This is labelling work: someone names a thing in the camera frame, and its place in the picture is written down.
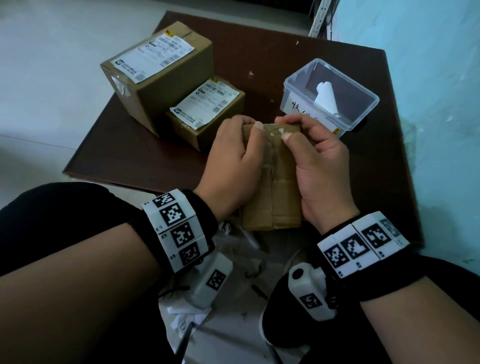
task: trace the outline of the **wrapped package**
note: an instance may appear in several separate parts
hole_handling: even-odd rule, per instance
[[[282,141],[284,132],[300,131],[299,125],[264,124],[267,135],[262,177],[253,198],[240,210],[245,230],[297,228],[301,225],[300,192],[296,163]],[[247,145],[252,125],[243,126],[243,141]]]

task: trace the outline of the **barcode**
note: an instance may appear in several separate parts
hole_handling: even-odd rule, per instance
[[[167,58],[166,60],[161,62],[160,66],[167,67],[170,63],[175,62],[179,58],[180,58],[179,56],[177,56],[176,54],[173,54],[170,58]]]

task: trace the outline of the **white wall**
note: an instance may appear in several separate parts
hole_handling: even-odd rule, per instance
[[[480,273],[480,1],[340,0],[332,28],[386,51],[423,253]]]

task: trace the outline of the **wristband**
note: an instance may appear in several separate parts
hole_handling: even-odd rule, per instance
[[[216,219],[193,192],[173,190],[142,208],[143,212],[129,223],[168,273],[199,263],[214,250],[211,236],[216,232]],[[201,212],[201,217],[197,217],[196,211]],[[209,235],[204,234],[203,226]]]
[[[321,264],[360,301],[403,288],[423,277],[408,240],[380,212],[365,215],[317,244]]]

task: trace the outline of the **white paper roll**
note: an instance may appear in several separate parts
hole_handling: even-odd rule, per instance
[[[331,114],[338,114],[332,84],[328,81],[320,82],[317,86],[317,92],[315,104],[321,106]]]

